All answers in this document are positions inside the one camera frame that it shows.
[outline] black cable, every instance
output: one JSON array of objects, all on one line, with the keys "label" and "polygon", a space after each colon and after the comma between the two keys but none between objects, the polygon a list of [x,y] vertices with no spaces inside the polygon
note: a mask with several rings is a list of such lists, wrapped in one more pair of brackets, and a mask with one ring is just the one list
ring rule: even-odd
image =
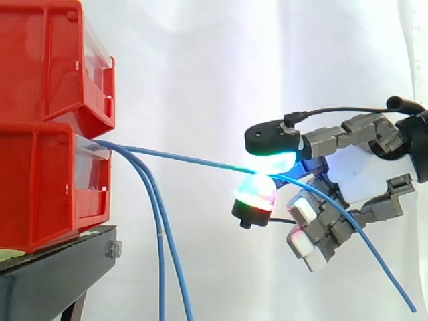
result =
[{"label": "black cable", "polygon": [[365,108],[365,107],[327,107],[327,108],[312,110],[310,112],[292,112],[290,114],[286,114],[284,116],[284,124],[288,128],[294,128],[295,124],[302,122],[303,120],[307,119],[307,117],[311,117],[319,114],[325,114],[327,112],[369,112],[372,114],[398,112],[401,114],[408,114],[406,110],[398,110],[398,109],[377,109],[377,108]]},{"label": "black cable", "polygon": [[278,217],[271,217],[269,218],[269,222],[277,222],[277,223],[287,223],[287,224],[296,224],[296,221],[293,221],[292,219],[280,219]]},{"label": "black cable", "polygon": [[324,114],[326,112],[371,112],[373,114],[379,114],[384,112],[400,112],[397,109],[378,109],[378,108],[365,108],[365,107],[327,107],[321,108],[317,110],[313,110],[311,112],[307,112],[306,117]]}]

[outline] red plastic bin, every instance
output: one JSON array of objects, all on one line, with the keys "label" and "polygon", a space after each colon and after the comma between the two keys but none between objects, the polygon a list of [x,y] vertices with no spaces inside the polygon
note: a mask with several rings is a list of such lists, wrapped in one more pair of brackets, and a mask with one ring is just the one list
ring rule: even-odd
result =
[{"label": "red plastic bin", "polygon": [[67,124],[0,124],[0,248],[32,253],[110,217],[109,150]]},{"label": "red plastic bin", "polygon": [[114,60],[78,0],[0,0],[0,119],[112,130]]}]

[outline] blue tube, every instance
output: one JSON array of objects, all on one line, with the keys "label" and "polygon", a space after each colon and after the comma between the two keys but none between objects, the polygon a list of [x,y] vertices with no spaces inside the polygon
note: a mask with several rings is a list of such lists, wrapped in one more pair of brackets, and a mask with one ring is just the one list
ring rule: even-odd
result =
[{"label": "blue tube", "polygon": [[[204,165],[204,166],[209,166],[209,167],[216,167],[218,169],[227,169],[230,171],[237,171],[237,172],[241,172],[241,173],[254,174],[254,172],[249,170],[249,169],[245,169],[243,167],[237,167],[234,165],[228,165],[228,164],[224,164],[224,163],[216,163],[216,162],[212,162],[209,160],[203,160],[203,159],[192,158],[192,157],[181,156],[181,155],[175,155],[175,154],[169,154],[169,153],[165,153],[165,152],[158,152],[156,150],[149,150],[149,149],[138,148],[138,147],[133,147],[133,146],[122,146],[122,147],[125,148],[126,150],[130,151],[130,152],[137,152],[140,154],[147,154],[147,155],[151,155],[151,156],[168,158],[168,159],[173,159],[175,161],[182,161],[182,162],[186,162],[186,163],[193,163],[193,164]],[[397,291],[403,297],[404,301],[406,302],[406,304],[408,305],[410,310],[412,312],[417,311],[417,309],[416,309],[415,305],[412,303],[410,297],[407,295],[407,293],[404,291],[403,287],[400,285],[400,283],[394,277],[394,275],[392,274],[392,272],[390,271],[390,269],[386,265],[385,261],[383,260],[383,258],[379,254],[379,252],[376,250],[376,247],[373,245],[373,243],[370,241],[370,239],[368,238],[366,233],[362,230],[362,227],[358,224],[358,222],[355,220],[355,218],[350,213],[345,211],[338,203],[336,203],[328,195],[325,195],[323,192],[319,191],[318,189],[315,189],[314,187],[312,187],[310,185],[301,183],[300,181],[292,179],[291,177],[287,177],[286,175],[271,175],[271,176],[273,178],[277,178],[277,179],[289,182],[293,185],[297,185],[303,189],[306,189],[307,191],[310,191],[314,194],[317,194],[318,196],[322,197],[327,202],[332,204],[334,206],[334,208],[336,208],[338,211],[340,211],[349,220],[349,222],[355,228],[355,231],[362,237],[363,241],[367,244],[368,248],[370,249],[370,251],[372,252],[374,257],[378,261],[379,265],[382,267],[383,271],[386,273],[388,279],[390,279],[391,283],[394,285],[394,287],[397,289]]]},{"label": "blue tube", "polygon": [[160,216],[161,216],[162,221],[163,221],[163,226],[165,229],[165,234],[167,236],[169,250],[171,253],[171,257],[173,259],[175,272],[177,274],[177,279],[178,279],[179,285],[180,285],[180,291],[181,291],[181,296],[183,298],[183,304],[185,307],[186,318],[187,318],[187,321],[193,321],[193,313],[192,313],[192,308],[191,308],[189,292],[187,290],[187,285],[186,285],[183,269],[181,267],[180,258],[179,258],[179,255],[177,253],[177,249],[175,247],[173,232],[171,231],[171,226],[169,225],[168,215],[167,215],[167,212],[165,210],[165,205],[164,205],[163,200],[162,200],[161,192],[159,191],[158,185],[157,185],[157,183],[153,177],[152,172],[147,167],[147,165],[145,165],[143,163],[142,160],[140,160],[135,155],[131,154],[125,148],[123,148],[119,145],[113,144],[111,142],[103,141],[103,140],[95,140],[95,142],[97,144],[107,148],[107,149],[114,150],[115,152],[118,152],[123,157],[125,157],[129,161],[132,161],[135,165],[140,167],[141,170],[147,175],[147,177],[150,181],[150,184],[152,185],[157,203],[159,205]]},{"label": "blue tube", "polygon": [[154,191],[146,173],[131,159],[123,155],[138,172],[146,187],[150,204],[152,205],[154,224],[156,225],[156,240],[158,246],[158,264],[159,264],[159,321],[165,321],[165,255],[163,251],[162,223],[159,206],[154,195]]}]

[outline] metal bolt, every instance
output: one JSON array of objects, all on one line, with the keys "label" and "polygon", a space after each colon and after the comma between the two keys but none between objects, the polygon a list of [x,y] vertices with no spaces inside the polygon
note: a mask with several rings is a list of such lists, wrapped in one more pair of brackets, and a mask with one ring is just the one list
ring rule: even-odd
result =
[{"label": "metal bolt", "polygon": [[122,242],[108,241],[106,245],[106,257],[118,259],[120,256],[122,256]]}]

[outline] green light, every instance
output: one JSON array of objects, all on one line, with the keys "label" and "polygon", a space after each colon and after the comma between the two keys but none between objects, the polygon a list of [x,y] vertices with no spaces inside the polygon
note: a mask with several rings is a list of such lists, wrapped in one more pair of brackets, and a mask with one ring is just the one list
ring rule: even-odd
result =
[{"label": "green light", "polygon": [[271,156],[249,155],[249,168],[266,175],[288,172],[296,163],[296,152],[282,152]]},{"label": "green light", "polygon": [[264,211],[272,211],[276,197],[273,179],[263,174],[246,177],[238,188],[236,199]]}]

